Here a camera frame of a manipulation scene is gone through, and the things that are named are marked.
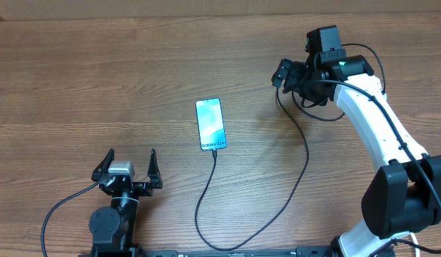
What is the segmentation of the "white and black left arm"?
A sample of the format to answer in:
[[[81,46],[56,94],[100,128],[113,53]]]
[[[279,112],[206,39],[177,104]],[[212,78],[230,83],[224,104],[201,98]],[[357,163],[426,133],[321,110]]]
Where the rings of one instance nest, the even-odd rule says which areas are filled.
[[[156,151],[151,151],[148,181],[134,180],[131,161],[116,161],[114,150],[93,170],[91,179],[111,197],[111,204],[94,211],[89,220],[93,236],[91,256],[145,256],[143,248],[133,242],[140,197],[153,195],[163,188]]]

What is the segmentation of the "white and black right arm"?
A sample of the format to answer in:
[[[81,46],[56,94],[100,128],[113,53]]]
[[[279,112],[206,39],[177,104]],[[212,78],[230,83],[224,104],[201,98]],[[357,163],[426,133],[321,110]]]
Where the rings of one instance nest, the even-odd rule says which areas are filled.
[[[333,101],[370,154],[375,176],[362,201],[362,220],[327,246],[299,246],[298,256],[393,256],[415,235],[441,222],[441,155],[430,155],[387,102],[385,77],[361,55],[348,56],[336,26],[308,32],[304,62],[283,59],[271,79],[307,114]]]

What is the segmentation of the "black smartphone with blue screen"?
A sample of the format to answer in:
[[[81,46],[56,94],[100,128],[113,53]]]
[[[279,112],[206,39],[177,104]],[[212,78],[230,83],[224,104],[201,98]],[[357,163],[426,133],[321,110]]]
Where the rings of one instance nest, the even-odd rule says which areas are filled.
[[[196,102],[198,134],[202,151],[227,147],[221,101],[218,98]]]

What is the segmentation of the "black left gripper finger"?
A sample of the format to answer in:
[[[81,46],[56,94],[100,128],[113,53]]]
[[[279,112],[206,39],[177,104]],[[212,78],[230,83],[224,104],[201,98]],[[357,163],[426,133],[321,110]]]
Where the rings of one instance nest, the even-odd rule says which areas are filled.
[[[111,162],[114,160],[114,154],[115,151],[113,148],[111,148],[106,154],[105,158],[102,160],[102,162],[100,162],[100,164],[97,165],[97,167],[92,171],[92,181],[99,181],[102,175],[104,175],[108,171]]]
[[[152,188],[163,188],[163,179],[158,168],[156,150],[151,149],[151,157],[148,165],[147,176],[149,177],[149,183]]]

